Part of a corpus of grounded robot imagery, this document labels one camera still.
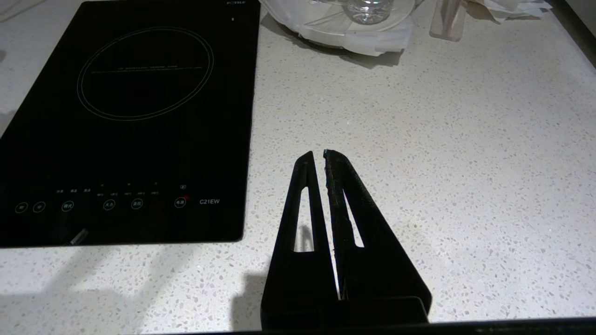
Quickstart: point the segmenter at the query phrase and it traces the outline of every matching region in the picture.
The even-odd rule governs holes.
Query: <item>white quartz countertop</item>
[[[46,0],[0,23],[0,124],[78,5]],[[431,322],[596,315],[596,70],[551,13],[499,25],[477,11],[452,43],[429,36],[433,11],[416,10],[401,56],[378,58],[265,17],[244,238],[0,250],[1,332],[260,328],[292,167],[309,150],[330,225],[325,148],[350,158],[415,263]]]

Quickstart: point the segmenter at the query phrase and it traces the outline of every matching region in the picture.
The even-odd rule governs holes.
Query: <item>tissue paper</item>
[[[542,9],[549,10],[552,8],[543,0],[538,1],[522,1],[522,0],[473,0],[480,5],[488,8],[492,17],[498,23],[502,23],[510,17],[520,16],[535,16],[542,17],[544,13]]]

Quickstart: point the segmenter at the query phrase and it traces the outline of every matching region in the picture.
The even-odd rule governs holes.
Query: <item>clear plastic container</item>
[[[387,20],[393,0],[347,0],[347,11],[360,24],[376,24]]]

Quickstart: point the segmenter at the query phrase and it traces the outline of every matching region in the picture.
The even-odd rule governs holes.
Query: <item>induction cooktop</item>
[[[83,3],[0,139],[0,247],[239,240],[258,24],[258,0]]]

